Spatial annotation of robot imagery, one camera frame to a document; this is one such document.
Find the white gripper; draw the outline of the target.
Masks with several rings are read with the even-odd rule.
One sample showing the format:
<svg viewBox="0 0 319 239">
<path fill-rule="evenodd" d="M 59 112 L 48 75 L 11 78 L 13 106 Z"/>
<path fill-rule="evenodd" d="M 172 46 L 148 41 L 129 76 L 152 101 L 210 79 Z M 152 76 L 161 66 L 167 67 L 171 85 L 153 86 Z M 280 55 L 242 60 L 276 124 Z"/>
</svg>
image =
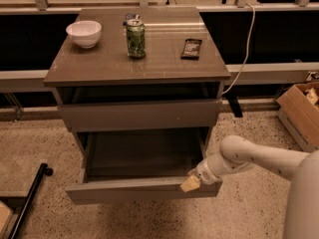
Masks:
<svg viewBox="0 0 319 239">
<path fill-rule="evenodd" d="M 213 173 L 212 158 L 207 157 L 201 161 L 195 169 L 195 175 L 191 175 L 181 186 L 183 192 L 190 192 L 200 188 L 201 184 L 211 185 L 221 182 L 222 179 Z"/>
</svg>

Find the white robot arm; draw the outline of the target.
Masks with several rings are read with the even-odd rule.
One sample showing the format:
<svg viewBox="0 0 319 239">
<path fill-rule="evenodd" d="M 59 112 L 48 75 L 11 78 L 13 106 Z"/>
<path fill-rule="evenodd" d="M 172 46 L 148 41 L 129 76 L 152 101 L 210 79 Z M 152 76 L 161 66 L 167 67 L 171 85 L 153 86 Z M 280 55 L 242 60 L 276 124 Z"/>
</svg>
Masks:
<svg viewBox="0 0 319 239">
<path fill-rule="evenodd" d="M 319 239 L 319 151 L 311 153 L 258 145 L 238 135 L 225 137 L 219 152 L 188 173 L 184 192 L 211 185 L 224 175 L 258 165 L 291 182 L 282 239 Z"/>
</svg>

